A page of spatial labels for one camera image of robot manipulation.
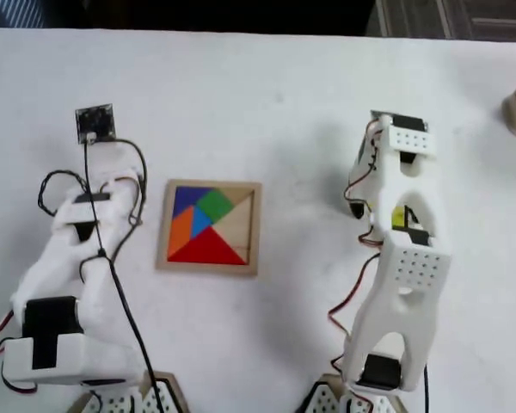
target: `white table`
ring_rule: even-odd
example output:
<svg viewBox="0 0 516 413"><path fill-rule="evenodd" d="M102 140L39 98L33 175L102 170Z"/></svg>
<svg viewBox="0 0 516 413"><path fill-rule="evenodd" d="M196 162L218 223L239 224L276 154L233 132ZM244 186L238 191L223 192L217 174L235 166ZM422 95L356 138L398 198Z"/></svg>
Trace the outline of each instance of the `white table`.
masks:
<svg viewBox="0 0 516 413"><path fill-rule="evenodd" d="M396 111L439 139L455 246L431 411L516 411L516 138L499 115L515 86L507 43L0 30L0 317L48 239L40 180L82 172L74 110L111 102L150 165L145 224L118 267L154 367L196 413L294 411L341 351L326 312L372 253L341 201L347 172L369 109ZM263 183L256 279L154 269L169 178ZM65 411L78 392L27 398L0 380L0 411ZM403 396L411 412L422 393Z"/></svg>

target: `tangram puzzle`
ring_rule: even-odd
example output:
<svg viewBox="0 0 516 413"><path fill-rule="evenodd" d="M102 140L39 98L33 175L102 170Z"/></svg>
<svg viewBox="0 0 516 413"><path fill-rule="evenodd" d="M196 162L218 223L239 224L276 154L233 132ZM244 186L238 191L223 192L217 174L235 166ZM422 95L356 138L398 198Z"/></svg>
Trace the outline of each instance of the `tangram puzzle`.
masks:
<svg viewBox="0 0 516 413"><path fill-rule="evenodd" d="M170 181L158 267L255 274L260 201L259 183Z"/></svg>

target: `yellow label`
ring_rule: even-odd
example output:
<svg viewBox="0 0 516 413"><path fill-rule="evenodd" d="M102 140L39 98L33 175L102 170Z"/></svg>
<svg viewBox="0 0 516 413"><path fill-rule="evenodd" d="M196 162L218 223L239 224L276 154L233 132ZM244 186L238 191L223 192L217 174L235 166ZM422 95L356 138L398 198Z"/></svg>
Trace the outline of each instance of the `yellow label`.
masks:
<svg viewBox="0 0 516 413"><path fill-rule="evenodd" d="M396 206L392 212L392 226L405 226L405 208Z"/></svg>

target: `wooden puzzle frame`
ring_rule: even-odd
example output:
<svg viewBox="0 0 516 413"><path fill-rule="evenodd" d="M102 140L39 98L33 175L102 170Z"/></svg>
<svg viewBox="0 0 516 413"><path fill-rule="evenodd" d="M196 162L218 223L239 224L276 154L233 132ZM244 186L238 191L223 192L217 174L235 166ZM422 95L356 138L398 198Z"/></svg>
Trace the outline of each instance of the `wooden puzzle frame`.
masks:
<svg viewBox="0 0 516 413"><path fill-rule="evenodd" d="M197 262L168 261L165 251L169 249L169 235L174 214L175 192L178 187L204 188L248 188L252 189L250 220L249 263L230 265ZM258 270L258 249L261 219L261 184L258 182L197 181L185 179L170 180L164 195L163 222L159 234L157 268L175 271L213 272L223 274L256 275Z"/></svg>

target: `robotic arm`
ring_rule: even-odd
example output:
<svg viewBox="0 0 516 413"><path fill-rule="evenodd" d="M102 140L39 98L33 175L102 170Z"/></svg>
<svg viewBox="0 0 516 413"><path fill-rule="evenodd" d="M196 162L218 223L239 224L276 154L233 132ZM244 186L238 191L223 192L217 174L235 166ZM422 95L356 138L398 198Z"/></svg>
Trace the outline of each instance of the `robotic arm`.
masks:
<svg viewBox="0 0 516 413"><path fill-rule="evenodd" d="M372 289L345 340L341 370L355 391L391 394L414 390L427 364L452 253L435 137L421 119L372 114L350 173L350 182L362 182L346 196L356 218L371 211L372 234L384 243ZM395 218L398 211L402 219ZM403 355L374 352L392 332L403 337Z"/></svg>
<svg viewBox="0 0 516 413"><path fill-rule="evenodd" d="M81 144L114 140L111 105L80 109L77 127ZM117 145L104 146L95 151L111 153ZM67 193L40 259L11 297L22 337L5 344L3 376L9 381L109 386L134 385L143 377L138 352L104 333L111 322L103 303L105 294L114 291L113 264L98 251L101 246L108 252L119 248L135 225L130 219L140 191L139 211L144 202L135 169L113 169L94 174L92 185L99 192L94 189L91 198L86 188ZM69 290L73 283L75 294Z"/></svg>

